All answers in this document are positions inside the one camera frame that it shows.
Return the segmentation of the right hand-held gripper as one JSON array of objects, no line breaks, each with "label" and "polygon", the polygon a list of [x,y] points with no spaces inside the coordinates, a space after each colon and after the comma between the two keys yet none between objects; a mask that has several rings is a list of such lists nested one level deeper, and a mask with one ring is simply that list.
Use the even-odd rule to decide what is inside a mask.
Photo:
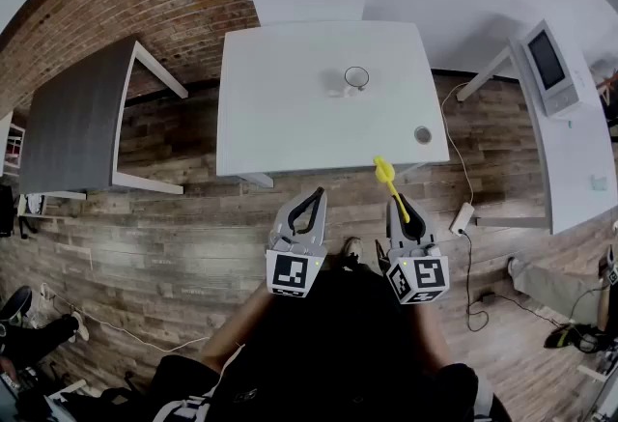
[{"label": "right hand-held gripper", "polygon": [[[435,242],[435,224],[416,201],[400,195],[408,219],[400,204],[390,200],[387,209],[387,237],[391,247],[404,247],[406,238],[414,242]],[[435,243],[392,248],[387,253],[390,268],[386,279],[401,305],[436,301],[449,291],[448,258]]]}]

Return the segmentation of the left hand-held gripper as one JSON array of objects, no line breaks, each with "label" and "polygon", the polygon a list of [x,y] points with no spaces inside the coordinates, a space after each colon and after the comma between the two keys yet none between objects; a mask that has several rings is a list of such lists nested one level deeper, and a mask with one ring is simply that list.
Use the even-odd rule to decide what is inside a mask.
[{"label": "left hand-held gripper", "polygon": [[[320,272],[327,196],[321,186],[296,195],[276,214],[279,234],[266,251],[267,289],[271,294],[305,298]],[[301,240],[292,237],[301,236]]]}]

